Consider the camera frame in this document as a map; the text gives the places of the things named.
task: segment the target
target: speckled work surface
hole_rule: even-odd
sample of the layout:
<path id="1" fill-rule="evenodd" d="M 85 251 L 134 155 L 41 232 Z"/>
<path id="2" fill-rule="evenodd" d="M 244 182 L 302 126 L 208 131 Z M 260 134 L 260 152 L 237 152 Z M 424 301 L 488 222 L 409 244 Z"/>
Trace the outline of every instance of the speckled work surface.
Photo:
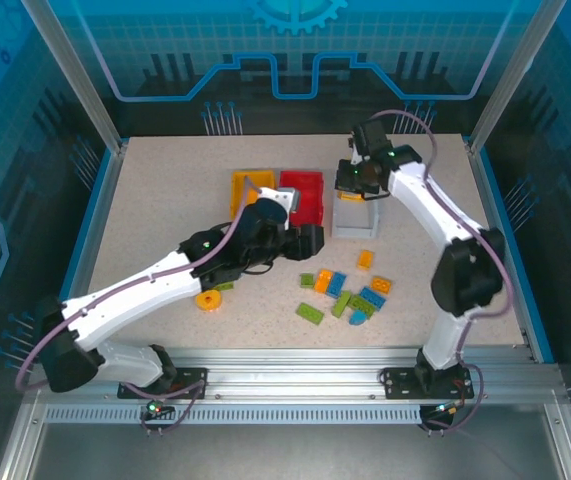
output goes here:
<path id="1" fill-rule="evenodd" d="M 422 135 L 392 137 L 428 158 Z M 481 201 L 459 135 L 438 136 L 433 175 L 472 218 L 486 224 Z M 161 308 L 114 338 L 133 345 L 167 347 L 373 347 L 424 343 L 436 318 L 429 284 L 438 252 L 427 233 L 394 199 L 381 202 L 375 240 L 330 237 L 334 172 L 349 158 L 346 135 L 132 138 L 118 180 L 94 269 L 91 290 L 104 288 L 153 264 L 194 232 L 229 220 L 231 173 L 235 169 L 318 169 L 325 178 L 325 247 L 305 262 L 284 259 L 259 277 L 246 276 L 223 292 L 222 307 L 197 309 L 193 299 Z M 370 272 L 356 269 L 362 249 L 375 252 Z M 334 300 L 299 287 L 299 274 L 321 268 L 347 274 L 345 289 L 360 291 L 372 275 L 394 281 L 382 310 L 361 326 L 338 320 Z M 494 305 L 503 302 L 495 298 Z M 320 326 L 295 314 L 301 302 L 325 312 Z M 472 344 L 522 343 L 514 314 L 482 322 Z"/>

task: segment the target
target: blue edge trim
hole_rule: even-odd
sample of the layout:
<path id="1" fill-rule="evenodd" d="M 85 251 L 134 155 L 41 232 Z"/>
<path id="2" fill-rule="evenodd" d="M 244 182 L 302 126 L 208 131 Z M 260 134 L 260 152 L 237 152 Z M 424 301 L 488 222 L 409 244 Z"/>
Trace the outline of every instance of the blue edge trim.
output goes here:
<path id="1" fill-rule="evenodd" d="M 516 268 L 516 275 L 521 284 L 523 291 L 523 297 L 525 298 L 525 303 L 527 310 L 529 311 L 530 318 L 532 320 L 532 328 L 536 335 L 536 340 L 538 341 L 538 346 L 541 351 L 542 360 L 544 363 L 554 363 L 554 356 L 552 355 L 552 349 L 547 340 L 547 334 L 545 333 L 545 328 L 543 327 L 543 321 L 541 320 L 538 307 L 536 306 L 536 301 L 534 300 L 534 293 L 532 292 L 532 287 L 527 278 L 527 273 L 525 272 L 525 266 L 523 265 L 523 260 L 521 254 L 518 250 L 518 245 L 516 243 L 516 237 L 509 223 L 507 217 L 507 211 L 505 210 L 505 204 L 503 203 L 503 198 L 498 189 L 498 183 L 496 182 L 496 177 L 494 176 L 494 171 L 487 156 L 485 148 L 481 149 L 481 160 L 483 162 L 483 168 L 487 175 L 487 180 L 489 182 L 489 187 L 492 193 L 494 203 L 496 204 L 496 209 L 501 220 L 503 231 L 505 233 L 505 239 L 507 245 L 512 254 L 514 260 L 514 266 Z M 101 162 L 101 168 L 98 171 L 98 176 L 96 177 L 96 182 L 94 184 L 94 189 L 92 190 L 92 195 L 90 196 L 89 203 L 87 205 L 87 210 L 85 211 L 85 216 L 83 217 L 83 223 L 81 224 L 81 229 L 76 239 L 76 245 L 74 246 L 74 251 L 72 253 L 72 258 L 69 262 L 69 267 L 67 269 L 67 274 L 65 275 L 65 280 L 63 281 L 63 286 L 61 288 L 61 298 L 68 298 L 69 291 L 71 288 L 72 280 L 76 274 L 78 268 L 78 262 L 80 261 L 81 252 L 83 251 L 83 246 L 85 245 L 85 240 L 87 238 L 87 233 L 89 230 L 89 225 L 94 216 L 94 210 L 96 209 L 96 203 L 98 201 L 98 196 L 103 187 L 103 182 L 105 180 L 105 174 L 107 172 L 107 167 L 109 165 L 111 158 L 111 152 L 107 150 Z"/>
<path id="2" fill-rule="evenodd" d="M 98 174 L 96 175 L 96 181 L 94 182 L 94 188 L 92 188 L 92 194 L 89 197 L 89 202 L 87 204 L 87 209 L 85 210 L 85 215 L 83 216 L 83 223 L 81 223 L 81 229 L 78 232 L 78 237 L 76 237 L 76 244 L 74 245 L 74 251 L 72 252 L 72 258 L 69 261 L 67 267 L 67 273 L 65 274 L 65 279 L 63 280 L 63 286 L 61 287 L 60 298 L 69 298 L 69 292 L 72 288 L 72 282 L 76 276 L 76 270 L 78 269 L 78 262 L 81 259 L 81 253 L 83 252 L 83 247 L 85 246 L 85 240 L 87 240 L 87 233 L 89 232 L 89 226 L 92 223 L 92 218 L 94 217 L 94 211 L 96 210 L 96 203 L 98 202 L 98 196 L 103 188 L 103 182 L 105 181 L 105 174 L 107 173 L 107 167 L 109 166 L 110 159 L 112 157 L 112 152 L 109 149 L 105 149 L 105 154 L 103 155 L 103 160 L 101 160 L 101 166 L 98 169 Z"/>
<path id="3" fill-rule="evenodd" d="M 489 188 L 492 193 L 494 203 L 496 204 L 496 210 L 498 211 L 498 216 L 503 227 L 503 233 L 505 234 L 505 240 L 507 241 L 507 246 L 510 253 L 512 254 L 512 259 L 514 260 L 514 267 L 516 268 L 516 275 L 521 284 L 521 289 L 523 291 L 523 297 L 525 298 L 525 304 L 527 310 L 529 311 L 529 316 L 532 320 L 532 328 L 534 329 L 534 334 L 536 335 L 536 341 L 538 342 L 538 347 L 541 351 L 542 360 L 544 363 L 554 363 L 554 355 L 552 354 L 552 349 L 547 340 L 547 334 L 545 333 L 545 327 L 543 327 L 543 321 L 541 320 L 541 315 L 536 306 L 536 300 L 534 300 L 534 293 L 532 292 L 532 286 L 527 278 L 527 273 L 525 272 L 525 266 L 523 265 L 523 259 L 518 250 L 518 244 L 516 243 L 516 237 L 514 236 L 514 231 L 509 223 L 509 218 L 507 216 L 507 210 L 505 209 L 505 204 L 503 203 L 503 197 L 500 190 L 498 189 L 498 183 L 496 182 L 496 177 L 494 176 L 494 170 L 490 164 L 487 152 L 483 147 L 480 152 L 481 160 L 483 162 L 483 169 L 487 175 L 487 181 L 489 183 Z"/>

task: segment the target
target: orange lego brick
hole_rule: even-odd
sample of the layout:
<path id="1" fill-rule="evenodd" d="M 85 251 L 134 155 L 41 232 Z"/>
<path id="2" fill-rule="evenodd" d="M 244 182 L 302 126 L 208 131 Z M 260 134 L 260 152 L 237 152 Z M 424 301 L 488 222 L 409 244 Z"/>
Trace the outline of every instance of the orange lego brick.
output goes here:
<path id="1" fill-rule="evenodd" d="M 321 270 L 318 274 L 318 278 L 316 279 L 314 290 L 318 293 L 325 293 L 327 291 L 327 287 L 329 286 L 329 282 L 332 281 L 333 275 L 334 274 L 329 270 Z"/>
<path id="2" fill-rule="evenodd" d="M 357 193 L 338 192 L 338 198 L 347 200 L 348 202 L 364 202 L 363 197 Z"/>
<path id="3" fill-rule="evenodd" d="M 390 280 L 387 280 L 383 277 L 372 278 L 372 290 L 379 293 L 384 293 L 387 295 L 392 289 L 392 284 L 393 283 Z"/>
<path id="4" fill-rule="evenodd" d="M 356 266 L 362 270 L 369 270 L 372 267 L 373 261 L 374 261 L 374 252 L 370 252 L 369 250 L 363 250 L 361 251 L 361 254 L 358 257 L 358 263 L 356 263 Z"/>

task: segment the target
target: green lego brick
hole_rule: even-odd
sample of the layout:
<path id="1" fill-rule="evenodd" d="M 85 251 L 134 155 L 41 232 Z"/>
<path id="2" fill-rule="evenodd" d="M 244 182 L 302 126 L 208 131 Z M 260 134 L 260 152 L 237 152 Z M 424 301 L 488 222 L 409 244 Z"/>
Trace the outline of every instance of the green lego brick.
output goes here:
<path id="1" fill-rule="evenodd" d="M 301 273 L 301 288 L 312 288 L 314 286 L 314 275 L 311 273 Z"/>
<path id="2" fill-rule="evenodd" d="M 345 311 L 345 307 L 347 307 L 347 303 L 349 299 L 352 298 L 352 292 L 348 290 L 343 290 L 336 301 L 336 304 L 332 308 L 332 315 L 336 318 L 341 318 L 341 315 Z"/>
<path id="3" fill-rule="evenodd" d="M 221 283 L 220 285 L 216 285 L 214 287 L 214 290 L 223 292 L 225 290 L 232 290 L 233 288 L 234 288 L 234 282 L 227 282 L 227 283 Z"/>
<path id="4" fill-rule="evenodd" d="M 374 315 L 374 312 L 376 311 L 376 307 L 360 295 L 352 295 L 352 298 L 349 299 L 347 306 L 349 308 L 353 308 L 354 310 L 360 310 L 361 312 L 365 313 L 365 315 L 367 315 L 367 318 L 370 318 L 372 315 Z"/>
<path id="5" fill-rule="evenodd" d="M 312 322 L 314 325 L 320 325 L 323 320 L 323 312 L 316 310 L 311 305 L 301 303 L 296 309 L 296 315 L 303 317 L 305 320 Z"/>

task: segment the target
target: red plastic bin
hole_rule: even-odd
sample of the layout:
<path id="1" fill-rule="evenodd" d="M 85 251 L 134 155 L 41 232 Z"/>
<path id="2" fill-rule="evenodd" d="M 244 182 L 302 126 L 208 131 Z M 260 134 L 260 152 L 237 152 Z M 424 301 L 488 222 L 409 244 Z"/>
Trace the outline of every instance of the red plastic bin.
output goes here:
<path id="1" fill-rule="evenodd" d="M 321 172 L 283 170 L 280 187 L 293 187 L 300 192 L 298 211 L 290 215 L 292 225 L 322 225 L 323 174 Z"/>

